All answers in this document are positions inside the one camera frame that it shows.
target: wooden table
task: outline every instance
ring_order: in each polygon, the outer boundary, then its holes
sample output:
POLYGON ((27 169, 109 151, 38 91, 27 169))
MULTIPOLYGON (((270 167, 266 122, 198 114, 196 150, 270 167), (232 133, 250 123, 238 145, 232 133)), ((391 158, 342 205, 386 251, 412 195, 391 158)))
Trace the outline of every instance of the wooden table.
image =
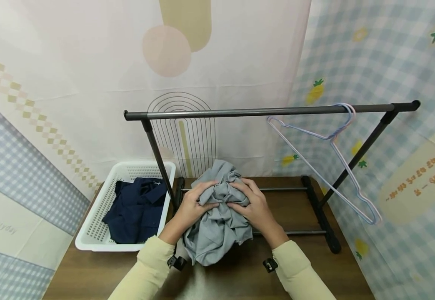
MULTIPOLYGON (((302 186, 299 177, 256 178, 255 181, 263 188, 302 186)), ((187 187, 192 182, 192 179, 186 180, 187 187)), ((314 184, 318 197, 322 198, 321 189, 314 184)), ((285 230, 320 230, 305 192, 266 192, 265 195, 285 230)), ((337 299, 375 299, 329 207, 325 212, 342 244, 340 254, 331 253, 323 236, 292 239, 337 299)), ((183 256, 185 250, 178 246, 177 252, 183 256)), ((171 269, 156 299, 290 299, 275 272, 268 274, 262 266, 262 261, 268 257, 271 257, 271 249, 266 241, 255 237, 242 246, 234 246, 215 265, 192 267, 188 261, 182 272, 171 269)), ((73 240, 44 300, 105 300, 135 262, 136 253, 83 252, 76 249, 73 240)))

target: blue hanger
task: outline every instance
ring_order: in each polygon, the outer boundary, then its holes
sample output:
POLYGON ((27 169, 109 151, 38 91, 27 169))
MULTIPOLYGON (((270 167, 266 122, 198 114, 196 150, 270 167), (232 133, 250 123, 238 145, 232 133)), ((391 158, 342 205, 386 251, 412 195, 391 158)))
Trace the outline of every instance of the blue hanger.
POLYGON ((379 214, 378 209, 374 206, 374 204, 365 196, 363 196, 363 194, 361 193, 361 187, 359 186, 359 183, 356 179, 356 177, 354 176, 353 172, 351 171, 351 169, 349 168, 346 159, 344 159, 343 155, 341 154, 341 152, 339 151, 339 149, 337 148, 337 146, 335 145, 335 140, 338 137, 338 135, 343 132, 344 129, 346 129, 350 123, 353 122, 354 118, 356 117, 356 110, 354 110, 354 107, 352 107, 352 105, 349 105, 347 103, 337 103, 337 104, 333 104, 331 106, 343 106, 344 108, 346 108, 348 115, 347 115, 347 121, 346 123, 344 123, 343 126, 339 127, 336 131, 334 131, 331 135, 329 136, 322 136, 319 135, 315 132, 310 132, 306 129, 302 129, 299 127, 294 127, 291 125, 287 125, 286 123, 284 123, 281 120, 276 119, 275 117, 268 117, 267 118, 267 122, 269 123, 269 125, 278 133, 278 135, 280 135, 280 137, 284 140, 284 142, 286 142, 289 147, 291 147, 291 149, 296 152, 296 154, 299 156, 300 159, 302 159, 303 162, 305 162, 310 168, 311 170, 313 170, 314 173, 316 173, 319 178, 321 178, 325 184, 327 184, 327 186, 332 189, 341 199, 344 200, 345 203, 347 203, 347 205, 349 205, 366 223, 368 224, 379 224, 382 221, 382 217, 381 214, 379 214), (290 141, 287 140, 287 138, 271 123, 271 120, 276 120, 277 122, 279 122, 281 124, 281 126, 283 127, 287 127, 287 128, 292 128, 292 129, 297 129, 300 132, 303 133, 307 133, 308 135, 312 135, 315 137, 318 137, 319 139, 322 140, 329 140, 330 144, 331 144, 331 148, 334 150, 334 152, 337 154, 337 157, 340 159, 341 163, 344 165, 344 168, 346 168, 349 177, 351 178, 354 186, 356 187, 356 196, 359 200, 363 201, 370 209, 371 213, 372 213, 372 218, 368 217, 368 215, 366 215, 364 212, 362 212, 359 208, 356 207, 356 205, 354 205, 354 203, 352 203, 349 199, 347 199, 343 194, 341 194, 340 192, 338 192, 337 189, 335 189, 332 184, 328 183, 328 181, 326 179, 324 179, 321 174, 318 173, 318 171, 316 171, 316 169, 305 159, 305 157, 303 157, 303 155, 297 151, 296 148, 294 148, 294 146, 291 144, 290 141))

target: white plastic basket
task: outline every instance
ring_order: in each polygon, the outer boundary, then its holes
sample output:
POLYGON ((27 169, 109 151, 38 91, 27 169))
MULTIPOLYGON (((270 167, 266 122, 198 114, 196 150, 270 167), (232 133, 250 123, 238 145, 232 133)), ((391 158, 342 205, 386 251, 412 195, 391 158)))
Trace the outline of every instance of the white plastic basket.
MULTIPOLYGON (((164 166, 166 167, 166 173, 172 185, 174 174, 176 173, 176 165, 172 162, 164 162, 164 166)), ((111 172, 107 175, 107 179, 101 191, 97 195, 89 210, 89 214, 77 234, 75 241, 77 249, 95 252, 135 252, 142 249, 144 243, 116 244, 116 242, 110 238, 108 225, 101 221, 116 198, 116 193, 114 192, 116 181, 120 180, 132 183, 136 177, 162 178, 158 163, 150 160, 122 162, 116 164, 111 169, 111 172)), ((169 202, 170 196, 169 193, 167 193, 157 234, 161 233, 166 223, 169 202)))

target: rack base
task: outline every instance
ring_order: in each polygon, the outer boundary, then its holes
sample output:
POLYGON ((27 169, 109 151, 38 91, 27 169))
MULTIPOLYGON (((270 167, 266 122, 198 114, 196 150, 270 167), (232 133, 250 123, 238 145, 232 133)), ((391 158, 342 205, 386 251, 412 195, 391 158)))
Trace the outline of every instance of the rack base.
MULTIPOLYGON (((334 234, 331 225, 328 222, 322 206, 319 205, 318 196, 316 195, 311 180, 308 176, 302 176, 301 182, 303 187, 278 187, 278 188, 266 188, 262 189, 264 192, 281 192, 288 190, 304 190, 307 194, 309 202, 312 206, 314 214, 316 215, 317 221, 321 227, 321 230, 290 230, 286 231, 287 235, 324 235, 327 245, 332 253, 338 254, 341 252, 341 244, 334 234)), ((185 179, 183 177, 177 178, 176 182, 176 202, 177 206, 173 205, 173 215, 176 214, 179 205, 183 201, 184 194, 189 191, 185 189, 185 179)), ((253 231, 254 235, 261 235, 259 231, 253 231)))

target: navy blue shirt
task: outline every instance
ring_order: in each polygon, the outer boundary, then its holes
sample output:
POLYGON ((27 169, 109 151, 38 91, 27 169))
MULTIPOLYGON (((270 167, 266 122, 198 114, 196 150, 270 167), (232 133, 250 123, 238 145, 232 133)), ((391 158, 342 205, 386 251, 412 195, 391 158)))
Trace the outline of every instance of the navy blue shirt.
POLYGON ((157 234, 166 199, 162 179, 136 178, 116 182, 116 199, 102 221, 118 244, 144 243, 157 234))

